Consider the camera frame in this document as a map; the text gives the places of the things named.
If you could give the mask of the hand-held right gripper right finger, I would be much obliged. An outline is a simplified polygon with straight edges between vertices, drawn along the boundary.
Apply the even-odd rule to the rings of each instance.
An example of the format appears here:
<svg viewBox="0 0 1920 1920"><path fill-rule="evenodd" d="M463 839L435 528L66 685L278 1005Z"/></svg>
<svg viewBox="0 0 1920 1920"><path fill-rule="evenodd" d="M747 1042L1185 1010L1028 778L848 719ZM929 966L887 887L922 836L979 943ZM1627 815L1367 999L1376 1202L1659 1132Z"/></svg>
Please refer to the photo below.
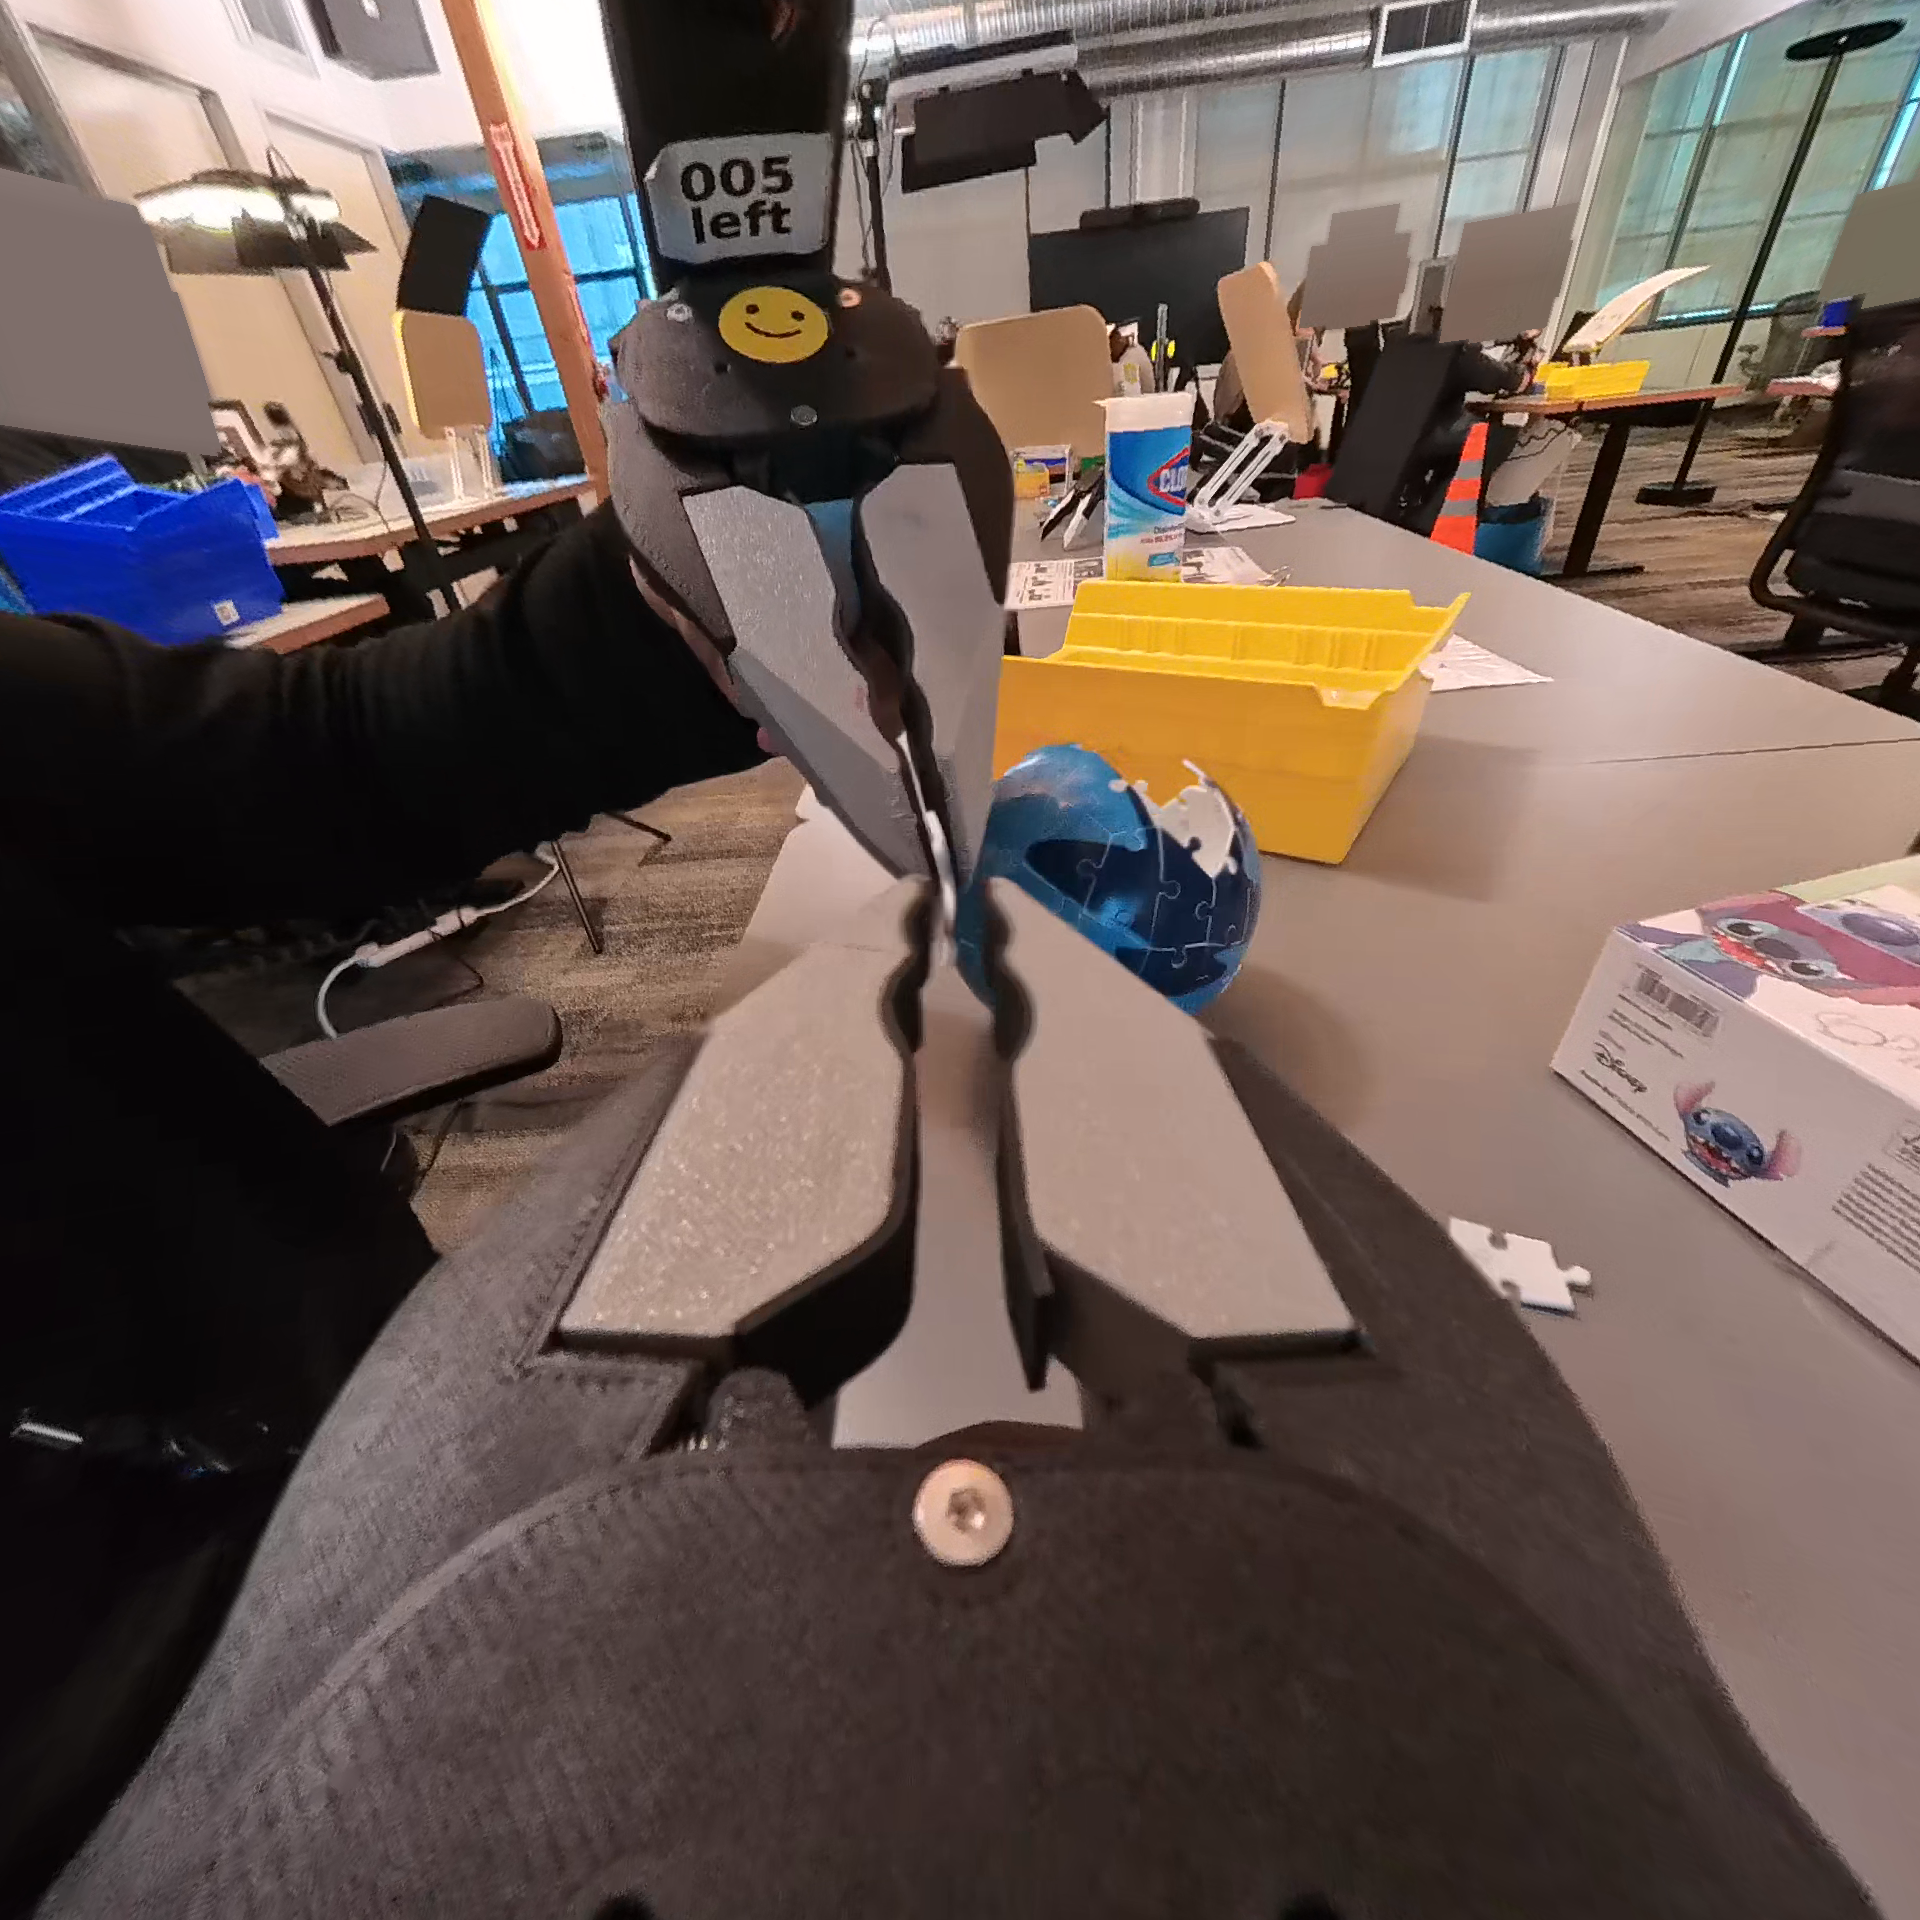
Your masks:
<svg viewBox="0 0 1920 1920"><path fill-rule="evenodd" d="M981 887L1002 1292L1028 1387L1340 1354L1337 1295L1208 1032L1013 882Z"/></svg>

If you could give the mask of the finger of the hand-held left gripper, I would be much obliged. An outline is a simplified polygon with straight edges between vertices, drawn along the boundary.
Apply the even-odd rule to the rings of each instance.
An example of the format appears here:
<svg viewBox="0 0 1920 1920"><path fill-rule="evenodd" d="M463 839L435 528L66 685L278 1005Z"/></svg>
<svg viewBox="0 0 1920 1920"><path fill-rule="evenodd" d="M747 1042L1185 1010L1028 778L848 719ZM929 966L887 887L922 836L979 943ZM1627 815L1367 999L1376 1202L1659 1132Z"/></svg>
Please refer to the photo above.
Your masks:
<svg viewBox="0 0 1920 1920"><path fill-rule="evenodd" d="M899 467L858 504L858 585L867 618L904 627L913 643L922 695L913 747L963 900L995 779L1002 604L953 467Z"/></svg>
<svg viewBox="0 0 1920 1920"><path fill-rule="evenodd" d="M724 487L693 497L685 522L730 629L740 706L887 874L942 878L900 722L876 706L878 668L855 646L853 504Z"/></svg>

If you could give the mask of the blue puzzle ball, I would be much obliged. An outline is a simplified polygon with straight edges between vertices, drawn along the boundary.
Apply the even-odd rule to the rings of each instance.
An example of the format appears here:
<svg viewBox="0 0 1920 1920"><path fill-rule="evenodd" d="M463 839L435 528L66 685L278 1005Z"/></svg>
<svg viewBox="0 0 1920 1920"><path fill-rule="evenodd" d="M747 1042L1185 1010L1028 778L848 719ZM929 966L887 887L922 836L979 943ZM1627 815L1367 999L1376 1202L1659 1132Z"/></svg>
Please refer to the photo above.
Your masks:
<svg viewBox="0 0 1920 1920"><path fill-rule="evenodd" d="M1037 747L992 788L979 865L956 904L956 971L979 1001L992 1001L992 878L1023 887L1189 1014L1240 973L1263 887L1253 830L1221 782L1189 766L1189 782L1156 800L1080 744Z"/></svg>

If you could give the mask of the person's left forearm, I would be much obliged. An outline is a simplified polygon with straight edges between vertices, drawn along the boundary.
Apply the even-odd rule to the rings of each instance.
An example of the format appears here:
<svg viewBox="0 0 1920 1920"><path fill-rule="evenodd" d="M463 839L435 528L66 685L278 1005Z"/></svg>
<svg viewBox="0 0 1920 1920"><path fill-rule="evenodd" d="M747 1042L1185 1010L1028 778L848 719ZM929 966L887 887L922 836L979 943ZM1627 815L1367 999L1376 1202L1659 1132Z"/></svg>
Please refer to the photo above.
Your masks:
<svg viewBox="0 0 1920 1920"><path fill-rule="evenodd" d="M350 646L2 618L2 941L346 916L768 756L607 507Z"/></svg>

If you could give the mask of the printed puzzle box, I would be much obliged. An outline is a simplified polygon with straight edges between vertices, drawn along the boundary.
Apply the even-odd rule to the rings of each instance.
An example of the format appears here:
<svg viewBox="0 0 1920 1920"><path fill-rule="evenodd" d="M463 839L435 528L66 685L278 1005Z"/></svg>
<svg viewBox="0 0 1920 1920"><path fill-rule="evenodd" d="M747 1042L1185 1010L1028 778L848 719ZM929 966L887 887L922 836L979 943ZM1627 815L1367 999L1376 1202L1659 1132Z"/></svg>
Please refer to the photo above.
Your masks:
<svg viewBox="0 0 1920 1920"><path fill-rule="evenodd" d="M1549 1069L1916 1359L1916 854L1616 923Z"/></svg>

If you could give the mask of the person's left hand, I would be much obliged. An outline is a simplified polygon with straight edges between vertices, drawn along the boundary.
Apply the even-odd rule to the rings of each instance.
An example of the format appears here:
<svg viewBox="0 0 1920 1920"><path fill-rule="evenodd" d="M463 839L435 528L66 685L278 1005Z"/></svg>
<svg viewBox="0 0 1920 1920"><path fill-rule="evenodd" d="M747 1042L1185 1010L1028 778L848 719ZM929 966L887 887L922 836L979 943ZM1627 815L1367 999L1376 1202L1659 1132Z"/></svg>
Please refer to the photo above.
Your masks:
<svg viewBox="0 0 1920 1920"><path fill-rule="evenodd" d="M867 683L867 715L887 747L918 739L922 695L913 672L912 632L899 624L864 618L853 638L853 655Z"/></svg>

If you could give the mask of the printed paper sheet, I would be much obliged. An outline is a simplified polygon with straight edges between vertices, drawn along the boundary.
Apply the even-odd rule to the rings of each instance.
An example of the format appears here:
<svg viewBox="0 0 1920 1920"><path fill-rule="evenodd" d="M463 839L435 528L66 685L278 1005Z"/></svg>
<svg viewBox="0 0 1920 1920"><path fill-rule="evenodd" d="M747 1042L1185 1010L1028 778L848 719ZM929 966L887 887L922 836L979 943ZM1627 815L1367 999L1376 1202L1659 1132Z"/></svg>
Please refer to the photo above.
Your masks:
<svg viewBox="0 0 1920 1920"><path fill-rule="evenodd" d="M1015 560L1005 580L1005 610L1067 610L1074 593L1100 580L1104 559ZM1200 544L1183 556L1183 585L1286 585L1289 569L1267 569L1240 544Z"/></svg>
<svg viewBox="0 0 1920 1920"><path fill-rule="evenodd" d="M1548 672L1505 660L1459 632L1445 638L1424 655L1420 677L1434 692L1482 692L1549 683Z"/></svg>

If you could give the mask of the disinfecting wipes canister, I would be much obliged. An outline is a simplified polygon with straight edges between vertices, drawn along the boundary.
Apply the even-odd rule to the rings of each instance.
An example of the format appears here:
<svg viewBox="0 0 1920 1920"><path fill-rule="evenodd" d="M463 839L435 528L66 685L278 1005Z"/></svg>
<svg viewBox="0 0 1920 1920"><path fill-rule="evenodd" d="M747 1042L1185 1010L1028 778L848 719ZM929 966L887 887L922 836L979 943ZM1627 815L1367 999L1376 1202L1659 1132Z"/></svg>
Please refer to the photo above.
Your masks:
<svg viewBox="0 0 1920 1920"><path fill-rule="evenodd" d="M1196 396L1115 396L1104 408L1104 522L1100 576L1107 580L1178 585L1189 522L1189 454Z"/></svg>

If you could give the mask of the wooden document stand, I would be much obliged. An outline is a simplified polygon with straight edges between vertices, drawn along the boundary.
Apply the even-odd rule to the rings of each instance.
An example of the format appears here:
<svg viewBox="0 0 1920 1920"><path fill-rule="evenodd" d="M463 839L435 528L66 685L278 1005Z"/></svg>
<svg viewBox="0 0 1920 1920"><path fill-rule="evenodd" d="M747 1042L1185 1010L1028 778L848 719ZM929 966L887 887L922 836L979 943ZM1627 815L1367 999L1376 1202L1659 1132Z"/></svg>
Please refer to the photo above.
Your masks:
<svg viewBox="0 0 1920 1920"><path fill-rule="evenodd" d="M1008 458L1048 445L1063 445L1074 460L1104 454L1114 356L1091 302L963 322L953 364Z"/></svg>
<svg viewBox="0 0 1920 1920"><path fill-rule="evenodd" d="M1227 336L1235 377L1213 377L1212 413L1253 423L1282 423L1289 445L1316 436L1308 384L1303 376L1298 336L1286 311L1286 286L1273 260L1248 263L1216 282L1216 318Z"/></svg>

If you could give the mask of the white tablet stand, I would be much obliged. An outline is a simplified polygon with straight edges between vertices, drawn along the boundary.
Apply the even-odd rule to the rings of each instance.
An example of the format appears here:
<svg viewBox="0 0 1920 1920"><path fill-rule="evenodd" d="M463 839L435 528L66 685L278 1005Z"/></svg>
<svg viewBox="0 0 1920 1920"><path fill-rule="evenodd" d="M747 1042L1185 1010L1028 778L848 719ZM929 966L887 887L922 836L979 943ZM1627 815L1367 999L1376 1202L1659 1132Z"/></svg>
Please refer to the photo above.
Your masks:
<svg viewBox="0 0 1920 1920"><path fill-rule="evenodd" d="M1213 536L1223 519L1248 499L1253 499L1267 471L1293 445L1282 419L1260 419L1248 430L1223 430L1208 423L1197 451L1208 454L1212 467L1191 480L1189 488L1189 525Z"/></svg>

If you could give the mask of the black light panel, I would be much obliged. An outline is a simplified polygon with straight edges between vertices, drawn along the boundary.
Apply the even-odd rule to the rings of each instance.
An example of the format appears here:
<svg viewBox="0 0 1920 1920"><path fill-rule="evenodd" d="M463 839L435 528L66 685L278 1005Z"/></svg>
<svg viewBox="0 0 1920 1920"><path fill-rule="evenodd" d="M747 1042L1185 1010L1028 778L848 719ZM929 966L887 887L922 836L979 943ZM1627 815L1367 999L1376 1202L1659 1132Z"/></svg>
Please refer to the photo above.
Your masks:
<svg viewBox="0 0 1920 1920"><path fill-rule="evenodd" d="M1107 122L1063 30L904 56L882 86L882 114L900 193L1023 172L1044 141L1080 143Z"/></svg>

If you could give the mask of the orange traffic cone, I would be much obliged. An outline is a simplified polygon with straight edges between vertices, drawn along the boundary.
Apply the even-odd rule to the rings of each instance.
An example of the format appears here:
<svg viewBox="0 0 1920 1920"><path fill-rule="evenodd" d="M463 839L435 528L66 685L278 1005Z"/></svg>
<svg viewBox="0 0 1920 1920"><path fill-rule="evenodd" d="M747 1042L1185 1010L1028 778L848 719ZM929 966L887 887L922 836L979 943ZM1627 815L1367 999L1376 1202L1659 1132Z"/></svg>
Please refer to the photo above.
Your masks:
<svg viewBox="0 0 1920 1920"><path fill-rule="evenodd" d="M1474 419L1459 446L1451 478L1445 480L1430 543L1450 550L1472 556L1479 532L1482 458L1490 445L1490 421Z"/></svg>

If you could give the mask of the blue plastic bin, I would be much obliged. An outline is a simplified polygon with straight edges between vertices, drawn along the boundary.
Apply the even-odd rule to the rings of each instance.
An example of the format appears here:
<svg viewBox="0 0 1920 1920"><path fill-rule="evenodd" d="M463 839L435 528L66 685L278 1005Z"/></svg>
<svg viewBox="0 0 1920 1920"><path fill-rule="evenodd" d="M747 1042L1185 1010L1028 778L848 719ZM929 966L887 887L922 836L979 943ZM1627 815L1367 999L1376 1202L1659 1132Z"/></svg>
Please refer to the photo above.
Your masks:
<svg viewBox="0 0 1920 1920"><path fill-rule="evenodd" d="M107 454L2 493L2 565L36 613L112 620L163 646L278 618L261 487L195 493L136 483Z"/></svg>

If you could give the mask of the black floor lamp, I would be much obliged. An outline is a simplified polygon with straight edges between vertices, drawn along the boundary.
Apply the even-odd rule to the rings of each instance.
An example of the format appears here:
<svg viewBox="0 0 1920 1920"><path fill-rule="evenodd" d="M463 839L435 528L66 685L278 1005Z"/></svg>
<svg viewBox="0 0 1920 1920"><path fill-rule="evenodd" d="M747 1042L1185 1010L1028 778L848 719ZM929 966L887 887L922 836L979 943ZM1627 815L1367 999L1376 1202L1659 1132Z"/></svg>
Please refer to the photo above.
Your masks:
<svg viewBox="0 0 1920 1920"><path fill-rule="evenodd" d="M1712 384L1720 387L1728 382L1728 373L1734 364L1734 353L1739 341L1739 332L1752 313L1762 273L1770 269L1770 259L1778 246L1786 216L1789 216L1789 202L1799 189L1799 179L1805 172L1805 164L1811 158L1823 118L1830 105L1839 76L1843 69L1848 59L1868 56L1872 48L1880 48L1885 42L1897 39L1904 30L1904 16L1876 16L1876 20L1862 20L1851 25L1830 25L1830 30L1818 30L1807 35L1799 35L1796 42L1786 44L1783 59L1791 69L1811 69L1815 72L1815 87L1811 87L1811 101L1802 114L1802 126L1796 133L1796 143L1789 151L1789 164L1783 171L1783 179L1774 193L1774 205L1766 211L1758 240L1752 247L1750 269L1744 273L1739 293L1731 307L1731 322L1728 322L1728 336L1718 350L1718 363L1712 373ZM1651 507L1651 510L1702 510L1715 499L1715 483L1695 480L1691 467L1697 460L1697 451L1704 445L1708 423L1715 419L1715 406L1718 397L1704 397L1691 419L1691 433L1684 439L1684 451L1677 454L1677 464L1670 471L1669 480L1659 483L1644 483L1634 488L1634 504L1638 507Z"/></svg>

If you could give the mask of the black wall monitor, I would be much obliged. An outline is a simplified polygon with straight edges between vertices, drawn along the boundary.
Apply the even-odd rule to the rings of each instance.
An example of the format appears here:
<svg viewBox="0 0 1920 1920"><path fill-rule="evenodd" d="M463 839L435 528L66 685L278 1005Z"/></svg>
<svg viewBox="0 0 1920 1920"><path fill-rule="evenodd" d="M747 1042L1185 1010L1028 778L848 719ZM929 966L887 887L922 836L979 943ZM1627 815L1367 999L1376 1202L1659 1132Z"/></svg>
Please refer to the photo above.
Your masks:
<svg viewBox="0 0 1920 1920"><path fill-rule="evenodd" d="M1248 263L1248 205L1203 211L1197 200L1088 210L1074 229L1028 235L1028 307L1093 307L1107 322L1140 322L1166 336L1178 364L1213 364L1227 356L1216 307L1221 278Z"/></svg>

